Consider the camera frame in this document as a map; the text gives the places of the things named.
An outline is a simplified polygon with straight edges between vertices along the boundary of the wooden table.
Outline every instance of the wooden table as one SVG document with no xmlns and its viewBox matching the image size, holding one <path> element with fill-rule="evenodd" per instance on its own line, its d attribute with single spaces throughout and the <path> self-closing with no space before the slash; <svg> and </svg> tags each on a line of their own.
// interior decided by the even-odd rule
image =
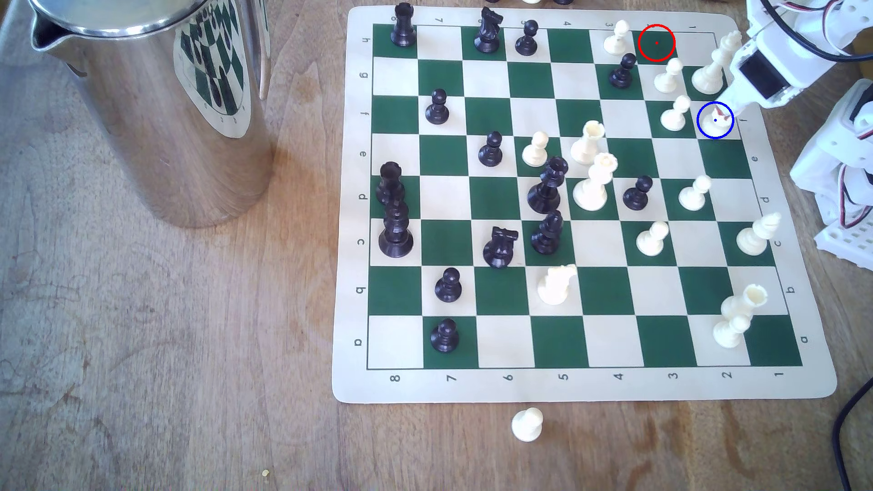
<svg viewBox="0 0 873 491">
<path fill-rule="evenodd" d="M 543 434 L 522 444 L 509 421 L 523 404 L 333 398 L 344 29 L 363 2 L 268 3 L 276 175 L 246 215 L 206 230 L 165 225 L 140 205 L 65 67 L 31 51 L 26 2 L 10 8 L 0 33 L 1 489 L 839 487 L 830 428 L 873 374 L 873 273 L 815 249 L 818 211 L 787 173 L 855 66 L 765 112 L 836 394 L 541 404 Z M 747 26 L 741 0 L 574 7 L 721 12 Z M 859 404 L 843 432 L 856 488 L 873 487 L 871 407 Z"/>
</svg>

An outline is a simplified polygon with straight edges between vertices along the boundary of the captured white pawn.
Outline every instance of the captured white pawn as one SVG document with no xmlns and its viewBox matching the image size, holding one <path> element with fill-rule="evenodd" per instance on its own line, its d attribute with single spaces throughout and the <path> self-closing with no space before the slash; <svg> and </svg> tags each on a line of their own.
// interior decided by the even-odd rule
<svg viewBox="0 0 873 491">
<path fill-rule="evenodd" d="M 543 431 L 543 413 L 532 407 L 512 417 L 512 434 L 521 441 L 534 441 Z"/>
<path fill-rule="evenodd" d="M 521 160 L 531 167 L 541 167 L 548 158 L 546 145 L 548 145 L 548 135 L 543 131 L 534 133 L 531 144 L 521 151 Z"/>
<path fill-rule="evenodd" d="M 689 211 L 697 211 L 706 204 L 704 194 L 712 187 L 712 179 L 709 176 L 698 176 L 691 186 L 679 191 L 679 204 Z"/>
<path fill-rule="evenodd" d="M 751 227 L 744 228 L 737 234 L 737 247 L 750 256 L 761 255 L 766 251 L 766 242 L 776 235 L 781 220 L 782 215 L 776 211 L 753 221 Z"/>
<path fill-rule="evenodd" d="M 588 179 L 573 187 L 573 201 L 585 211 L 598 211 L 608 199 L 606 185 L 612 181 L 612 173 L 618 169 L 618 160 L 608 153 L 600 153 L 588 168 Z"/>
<path fill-rule="evenodd" d="M 670 233 L 670 227 L 657 221 L 648 230 L 636 236 L 636 248 L 647 256 L 657 256 L 663 250 L 663 239 Z"/>
</svg>

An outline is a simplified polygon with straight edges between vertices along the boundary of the white chess piece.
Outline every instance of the white chess piece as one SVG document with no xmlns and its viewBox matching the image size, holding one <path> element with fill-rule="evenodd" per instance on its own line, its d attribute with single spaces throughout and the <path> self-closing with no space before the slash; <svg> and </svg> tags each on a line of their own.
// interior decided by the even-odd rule
<svg viewBox="0 0 873 491">
<path fill-rule="evenodd" d="M 543 431 L 543 413 L 532 407 L 512 417 L 512 434 L 521 441 L 534 441 Z"/>
<path fill-rule="evenodd" d="M 757 256 L 766 250 L 766 242 L 773 238 L 782 215 L 778 211 L 767 213 L 752 222 L 751 227 L 744 228 L 737 234 L 737 247 L 750 256 Z"/>
<path fill-rule="evenodd" d="M 540 299 L 549 305 L 560 305 L 570 293 L 570 279 L 576 275 L 576 265 L 555 266 L 548 268 L 537 285 Z"/>
<path fill-rule="evenodd" d="M 670 227 L 657 221 L 648 230 L 636 236 L 636 248 L 647 256 L 657 256 L 663 250 L 663 239 L 670 233 Z"/>
<path fill-rule="evenodd" d="M 715 342 L 723 348 L 736 348 L 739 346 L 739 341 L 743 339 L 749 326 L 752 325 L 752 320 L 748 315 L 735 315 L 730 321 L 721 321 L 712 328 L 712 337 Z"/>
<path fill-rule="evenodd" d="M 597 142 L 606 134 L 606 129 L 598 121 L 588 121 L 582 127 L 582 137 L 573 142 L 570 156 L 578 163 L 592 163 L 600 153 Z"/>
<path fill-rule="evenodd" d="M 682 76 L 685 65 L 679 58 L 670 59 L 667 62 L 667 71 L 655 76 L 655 88 L 663 93 L 671 93 L 676 90 L 677 80 Z"/>
<path fill-rule="evenodd" d="M 706 194 L 712 187 L 712 179 L 709 176 L 698 176 L 694 183 L 679 191 L 679 204 L 689 211 L 697 211 L 706 204 Z"/>
<path fill-rule="evenodd" d="M 742 294 L 729 296 L 721 302 L 721 315 L 727 320 L 736 315 L 752 318 L 752 311 L 766 303 L 766 290 L 761 285 L 749 285 Z"/>
<path fill-rule="evenodd" d="M 615 56 L 622 56 L 628 52 L 628 42 L 625 40 L 628 32 L 630 32 L 628 21 L 620 20 L 616 22 L 615 29 L 613 30 L 614 34 L 603 41 L 603 49 Z"/>
<path fill-rule="evenodd" d="M 573 200 L 585 211 L 598 211 L 608 199 L 606 185 L 612 181 L 612 173 L 618 169 L 618 160 L 608 153 L 600 153 L 588 168 L 588 179 L 573 188 Z"/>
<path fill-rule="evenodd" d="M 676 97 L 673 108 L 661 113 L 661 126 L 670 131 L 679 131 L 685 128 L 685 113 L 691 108 L 691 99 L 687 95 Z"/>
</svg>

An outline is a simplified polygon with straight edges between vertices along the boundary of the white pawn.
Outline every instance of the white pawn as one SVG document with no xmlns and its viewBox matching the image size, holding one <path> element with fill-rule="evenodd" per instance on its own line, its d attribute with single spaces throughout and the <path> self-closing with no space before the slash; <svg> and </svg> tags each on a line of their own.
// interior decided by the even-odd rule
<svg viewBox="0 0 873 491">
<path fill-rule="evenodd" d="M 753 221 L 751 227 L 737 234 L 737 247 L 750 256 L 760 255 L 766 250 L 766 242 L 776 234 L 781 220 L 782 214 L 776 211 Z"/>
<path fill-rule="evenodd" d="M 576 275 L 576 265 L 555 266 L 548 268 L 537 285 L 540 299 L 549 305 L 560 305 L 567 299 L 570 292 L 570 279 Z"/>
<path fill-rule="evenodd" d="M 752 320 L 748 315 L 735 315 L 730 321 L 721 321 L 712 328 L 712 337 L 715 342 L 723 348 L 736 348 L 739 346 L 739 341 L 743 339 L 749 326 L 752 325 Z"/>
<path fill-rule="evenodd" d="M 603 49 L 615 56 L 622 56 L 628 52 L 628 42 L 625 40 L 628 32 L 630 32 L 628 21 L 620 20 L 616 22 L 615 29 L 613 30 L 614 34 L 603 41 Z"/>
<path fill-rule="evenodd" d="M 578 163 L 592 163 L 600 153 L 597 142 L 606 134 L 606 129 L 600 122 L 588 121 L 582 127 L 582 137 L 573 142 L 570 156 Z"/>
<path fill-rule="evenodd" d="M 685 65 L 679 58 L 670 59 L 667 62 L 667 71 L 655 76 L 655 88 L 663 93 L 671 93 L 676 90 L 677 80 L 682 76 Z"/>
<path fill-rule="evenodd" d="M 689 211 L 697 211 L 706 204 L 707 191 L 712 187 L 712 179 L 709 176 L 699 176 L 694 183 L 679 191 L 679 204 Z"/>
<path fill-rule="evenodd" d="M 512 417 L 512 434 L 521 441 L 534 441 L 543 431 L 543 413 L 532 407 Z"/>
<path fill-rule="evenodd" d="M 685 113 L 691 108 L 691 99 L 687 95 L 676 97 L 673 108 L 661 113 L 661 126 L 670 131 L 679 131 L 685 128 Z"/>
<path fill-rule="evenodd" d="M 531 167 L 542 166 L 548 158 L 546 145 L 548 145 L 548 135 L 543 131 L 534 133 L 531 144 L 521 151 L 521 160 Z"/>
<path fill-rule="evenodd" d="M 618 169 L 618 160 L 608 153 L 600 153 L 588 168 L 588 179 L 573 187 L 573 200 L 585 211 L 598 211 L 608 199 L 606 185 L 612 181 L 612 173 Z"/>
</svg>

